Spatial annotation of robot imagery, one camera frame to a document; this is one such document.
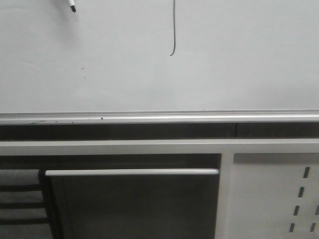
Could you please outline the white metal shelf frame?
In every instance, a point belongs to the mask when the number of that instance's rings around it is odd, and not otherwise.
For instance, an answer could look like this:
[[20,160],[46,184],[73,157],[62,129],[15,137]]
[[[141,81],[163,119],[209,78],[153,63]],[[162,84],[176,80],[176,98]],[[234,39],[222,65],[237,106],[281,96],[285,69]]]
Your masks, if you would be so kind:
[[319,141],[318,139],[9,141],[0,144],[0,153],[3,156],[219,154],[221,173],[215,236],[218,239],[228,239],[226,230],[235,155],[319,154]]

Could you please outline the white perforated metal panel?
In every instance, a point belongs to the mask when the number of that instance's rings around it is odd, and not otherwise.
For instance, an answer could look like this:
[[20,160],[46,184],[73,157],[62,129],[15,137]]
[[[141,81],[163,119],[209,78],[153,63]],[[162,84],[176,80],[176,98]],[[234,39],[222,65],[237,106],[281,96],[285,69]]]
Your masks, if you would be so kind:
[[229,239],[317,239],[318,154],[236,154]]

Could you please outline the white whiteboard marker black tip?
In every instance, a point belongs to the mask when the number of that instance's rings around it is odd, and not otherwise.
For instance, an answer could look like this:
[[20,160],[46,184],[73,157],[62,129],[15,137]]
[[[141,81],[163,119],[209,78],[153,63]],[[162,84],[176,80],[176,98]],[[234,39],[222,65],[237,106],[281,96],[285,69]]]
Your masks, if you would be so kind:
[[68,5],[72,12],[76,12],[76,7],[75,7],[75,0],[68,0]]

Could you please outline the white whiteboard with aluminium frame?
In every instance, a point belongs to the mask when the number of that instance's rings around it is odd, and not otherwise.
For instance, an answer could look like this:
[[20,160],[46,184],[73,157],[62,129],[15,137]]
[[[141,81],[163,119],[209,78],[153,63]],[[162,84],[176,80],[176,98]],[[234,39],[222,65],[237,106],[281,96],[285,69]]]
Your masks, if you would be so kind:
[[3,0],[1,124],[319,119],[316,0]]

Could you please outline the dark angled shelf panel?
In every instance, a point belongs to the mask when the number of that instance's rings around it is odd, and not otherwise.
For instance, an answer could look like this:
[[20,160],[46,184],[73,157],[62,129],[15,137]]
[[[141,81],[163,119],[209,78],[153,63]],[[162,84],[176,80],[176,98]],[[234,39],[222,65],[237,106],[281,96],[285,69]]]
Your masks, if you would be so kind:
[[68,239],[211,239],[219,170],[48,170]]

